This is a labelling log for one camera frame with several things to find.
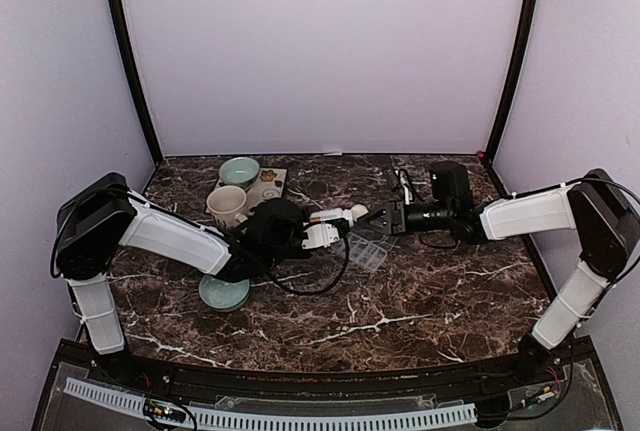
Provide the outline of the clear plastic pill organizer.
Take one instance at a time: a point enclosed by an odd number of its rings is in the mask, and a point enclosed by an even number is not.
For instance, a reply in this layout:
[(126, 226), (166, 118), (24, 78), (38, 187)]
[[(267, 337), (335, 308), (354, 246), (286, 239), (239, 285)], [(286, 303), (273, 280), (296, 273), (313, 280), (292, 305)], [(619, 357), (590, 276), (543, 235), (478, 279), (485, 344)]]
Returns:
[(375, 272), (396, 248), (398, 238), (376, 231), (354, 228), (348, 235), (349, 263), (365, 271)]

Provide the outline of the white bottle cap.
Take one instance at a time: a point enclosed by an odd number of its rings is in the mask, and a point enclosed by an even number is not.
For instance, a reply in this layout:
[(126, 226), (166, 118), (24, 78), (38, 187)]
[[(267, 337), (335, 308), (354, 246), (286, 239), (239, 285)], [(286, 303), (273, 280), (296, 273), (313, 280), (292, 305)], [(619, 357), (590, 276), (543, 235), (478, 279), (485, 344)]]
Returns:
[(367, 207), (361, 204), (354, 205), (350, 211), (354, 220), (358, 220), (368, 213)]

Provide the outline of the white pill bottle orange label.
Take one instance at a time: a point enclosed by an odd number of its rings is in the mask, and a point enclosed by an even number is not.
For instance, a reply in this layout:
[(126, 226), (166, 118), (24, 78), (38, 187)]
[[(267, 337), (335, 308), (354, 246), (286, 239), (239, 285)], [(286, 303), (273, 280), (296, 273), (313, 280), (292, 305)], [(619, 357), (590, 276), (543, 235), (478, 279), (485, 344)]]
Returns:
[(309, 216), (310, 223), (345, 220), (350, 227), (354, 225), (354, 217), (351, 209), (333, 208), (312, 212)]

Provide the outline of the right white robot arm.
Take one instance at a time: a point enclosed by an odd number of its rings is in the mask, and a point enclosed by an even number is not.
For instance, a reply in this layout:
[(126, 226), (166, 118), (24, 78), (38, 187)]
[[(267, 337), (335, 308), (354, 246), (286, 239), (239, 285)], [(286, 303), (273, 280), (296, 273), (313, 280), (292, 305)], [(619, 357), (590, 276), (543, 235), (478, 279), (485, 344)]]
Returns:
[(575, 270), (527, 334), (531, 341), (510, 364), (521, 385), (549, 367), (546, 351), (589, 319), (601, 298), (639, 264), (638, 197), (602, 169), (538, 190), (477, 204), (465, 166), (443, 161), (430, 171), (432, 198), (390, 201), (357, 219), (387, 236), (446, 231), (460, 243), (480, 245), (520, 235), (570, 229), (581, 245)]

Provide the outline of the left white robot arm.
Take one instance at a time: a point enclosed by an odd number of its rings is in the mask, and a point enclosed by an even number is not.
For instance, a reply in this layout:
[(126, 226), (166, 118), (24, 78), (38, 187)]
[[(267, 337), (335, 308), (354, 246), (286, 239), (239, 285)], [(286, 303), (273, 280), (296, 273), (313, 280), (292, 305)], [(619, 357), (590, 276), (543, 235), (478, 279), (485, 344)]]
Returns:
[(164, 210), (109, 173), (58, 211), (50, 271), (66, 280), (101, 368), (120, 387), (141, 378), (140, 363), (124, 350), (126, 338), (106, 274), (120, 247), (142, 249), (200, 271), (201, 299), (219, 312), (239, 309), (250, 281), (288, 259), (307, 259), (303, 213), (276, 198), (263, 203), (238, 231), (199, 225)]

